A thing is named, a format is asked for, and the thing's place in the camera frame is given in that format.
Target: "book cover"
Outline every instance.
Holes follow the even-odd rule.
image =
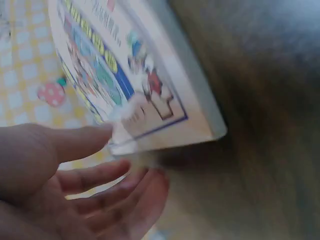
[[[49,0],[57,55],[114,154],[221,138],[226,127],[165,1]]]

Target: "blue border line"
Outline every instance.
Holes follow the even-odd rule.
[[[87,21],[88,24],[90,23],[91,29],[95,30],[95,28],[92,27],[91,22],[88,21],[88,16],[87,16],[82,10],[79,10],[78,6],[77,6],[76,9],[78,10],[79,13],[81,13],[81,17],[82,17],[82,16],[86,16],[86,17],[87,17],[85,20]],[[172,88],[173,88],[173,91],[174,91],[174,93],[175,93],[175,97],[177,97],[177,100],[178,100],[178,102],[179,102],[179,104],[180,104],[180,106],[181,106],[181,108],[182,108],[183,113],[184,113],[184,116],[183,116],[183,117],[181,117],[181,118],[179,118],[179,119],[176,119],[176,120],[174,120],[174,121],[172,121],[172,122],[170,122],[170,123],[167,123],[167,124],[165,124],[165,125],[159,126],[159,127],[155,128],[155,129],[152,129],[152,130],[150,130],[150,131],[147,131],[147,132],[145,132],[145,133],[143,133],[143,134],[141,134],[141,135],[134,136],[132,139],[129,139],[129,140],[126,140],[126,141],[124,141],[124,142],[117,143],[117,144],[116,144],[116,143],[110,143],[110,144],[108,144],[108,146],[114,147],[114,148],[116,148],[116,147],[121,147],[121,146],[123,146],[123,145],[125,145],[125,144],[128,144],[128,143],[130,143],[130,142],[133,142],[133,141],[135,141],[135,140],[139,140],[139,139],[141,139],[141,138],[144,138],[145,136],[154,134],[154,133],[156,133],[156,132],[158,132],[158,131],[160,131],[160,130],[163,130],[163,129],[165,129],[165,128],[168,128],[168,127],[170,127],[170,126],[173,126],[173,125],[175,125],[175,124],[178,124],[178,123],[180,123],[180,122],[183,122],[183,121],[188,120],[189,117],[188,117],[188,115],[187,115],[187,111],[186,111],[184,105],[182,104],[182,101],[181,101],[181,99],[180,99],[180,96],[178,95],[177,90],[176,90],[176,88],[175,88],[173,85],[172,85]]]

